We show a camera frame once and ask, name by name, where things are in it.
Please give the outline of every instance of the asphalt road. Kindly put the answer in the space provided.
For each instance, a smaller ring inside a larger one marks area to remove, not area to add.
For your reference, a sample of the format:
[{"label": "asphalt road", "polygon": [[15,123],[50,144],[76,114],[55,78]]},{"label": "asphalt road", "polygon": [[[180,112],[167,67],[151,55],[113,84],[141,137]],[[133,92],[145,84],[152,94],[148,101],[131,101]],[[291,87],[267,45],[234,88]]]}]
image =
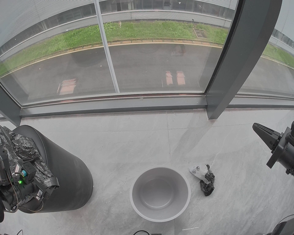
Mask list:
[{"label": "asphalt road", "polygon": [[[123,45],[109,50],[120,92],[204,91],[221,53],[220,48],[180,44]],[[261,58],[241,91],[294,94],[293,77],[292,69]],[[2,82],[22,104],[115,93],[103,48],[27,66]]]}]

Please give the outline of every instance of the gray tile floor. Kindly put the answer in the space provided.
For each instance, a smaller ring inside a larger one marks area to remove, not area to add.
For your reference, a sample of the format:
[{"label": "gray tile floor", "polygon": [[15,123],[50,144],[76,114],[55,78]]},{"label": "gray tile floor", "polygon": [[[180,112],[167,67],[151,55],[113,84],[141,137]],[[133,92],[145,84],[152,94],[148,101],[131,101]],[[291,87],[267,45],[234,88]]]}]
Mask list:
[{"label": "gray tile floor", "polygon": [[[270,151],[252,124],[281,132],[293,120],[294,110],[256,109],[226,110],[212,121],[205,110],[24,118],[21,124],[33,126],[85,162],[93,175],[93,194],[75,211],[6,213],[0,232],[132,235],[144,229],[162,235],[266,234],[293,214],[294,178],[280,164],[266,166]],[[197,162],[210,164],[216,176],[209,197],[188,170]],[[172,165],[190,183],[190,203],[173,221],[147,221],[130,204],[134,177],[154,165]]]}]

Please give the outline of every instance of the wire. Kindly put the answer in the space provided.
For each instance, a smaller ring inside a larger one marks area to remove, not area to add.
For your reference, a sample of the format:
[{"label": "wire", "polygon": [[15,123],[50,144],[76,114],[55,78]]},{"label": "wire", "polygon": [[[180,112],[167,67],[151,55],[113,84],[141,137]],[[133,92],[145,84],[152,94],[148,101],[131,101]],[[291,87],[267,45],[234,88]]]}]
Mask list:
[{"label": "wire", "polygon": [[18,207],[19,207],[19,206],[18,206],[18,204],[19,204],[19,202],[18,202],[18,197],[17,197],[16,191],[15,191],[15,189],[14,189],[14,187],[13,187],[13,184],[11,183],[11,180],[10,180],[10,178],[9,178],[9,175],[8,175],[7,171],[6,171],[6,175],[7,175],[7,178],[8,178],[8,180],[9,180],[10,184],[11,184],[11,187],[12,187],[12,189],[13,189],[13,191],[14,191],[14,194],[15,194],[15,196],[16,196],[17,207],[16,207],[16,210],[15,210],[15,211],[13,211],[13,210],[11,210],[11,211],[4,210],[4,211],[5,211],[5,212],[8,212],[8,213],[15,213],[15,212],[17,212]]},{"label": "wire", "polygon": [[145,233],[147,233],[148,235],[150,235],[147,231],[145,231],[145,230],[139,230],[139,231],[137,231],[137,232],[135,232],[133,235],[135,235],[136,233],[138,233],[138,232],[145,232]]},{"label": "wire", "polygon": [[19,235],[20,232],[22,232],[22,235],[24,235],[24,232],[22,229],[17,233],[17,235]]},{"label": "wire", "polygon": [[286,219],[286,218],[288,218],[288,217],[290,217],[290,216],[292,216],[292,215],[288,215],[288,216],[286,216],[285,218],[281,219],[280,222],[282,222],[284,219]]},{"label": "wire", "polygon": [[42,209],[43,209],[43,206],[44,206],[44,202],[43,202],[42,198],[41,198],[40,196],[38,196],[38,195],[36,195],[36,194],[32,194],[32,193],[30,193],[29,195],[34,195],[34,196],[37,196],[37,197],[39,197],[39,198],[40,198],[40,200],[41,200],[41,202],[42,202],[42,207],[41,207],[39,210],[37,210],[37,211],[32,211],[32,210],[30,210],[29,208],[26,208],[26,207],[20,207],[20,208],[27,209],[27,210],[29,210],[29,211],[31,211],[31,212],[34,212],[34,213],[36,213],[36,212],[38,212],[38,211],[42,210]]}]

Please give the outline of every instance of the black leather ottoman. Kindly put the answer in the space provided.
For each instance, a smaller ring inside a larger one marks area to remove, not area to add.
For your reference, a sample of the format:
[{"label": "black leather ottoman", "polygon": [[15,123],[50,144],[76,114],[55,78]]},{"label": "black leather ottoman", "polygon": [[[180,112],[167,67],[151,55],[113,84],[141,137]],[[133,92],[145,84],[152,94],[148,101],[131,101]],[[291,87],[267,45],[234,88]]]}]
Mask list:
[{"label": "black leather ottoman", "polygon": [[[81,159],[53,143],[31,126],[19,126],[13,132],[34,140],[40,155],[59,182],[59,188],[54,189],[51,196],[44,201],[39,213],[75,210],[87,203],[93,191],[93,179]],[[41,208],[41,203],[34,198],[23,206],[36,211]],[[25,208],[19,210],[32,213]]]}]

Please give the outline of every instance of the sticker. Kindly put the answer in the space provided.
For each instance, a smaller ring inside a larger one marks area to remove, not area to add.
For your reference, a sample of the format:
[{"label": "sticker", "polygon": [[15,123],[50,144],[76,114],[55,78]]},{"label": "sticker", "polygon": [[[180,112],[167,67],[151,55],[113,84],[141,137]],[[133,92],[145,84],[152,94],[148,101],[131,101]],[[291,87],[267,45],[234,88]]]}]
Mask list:
[{"label": "sticker", "polygon": [[18,171],[19,171],[19,165],[17,164],[14,172],[18,172]]},{"label": "sticker", "polygon": [[41,189],[39,189],[37,195],[38,195],[38,197],[36,197],[36,199],[40,200],[40,197],[41,197],[41,195],[42,195],[42,191],[41,191]]}]

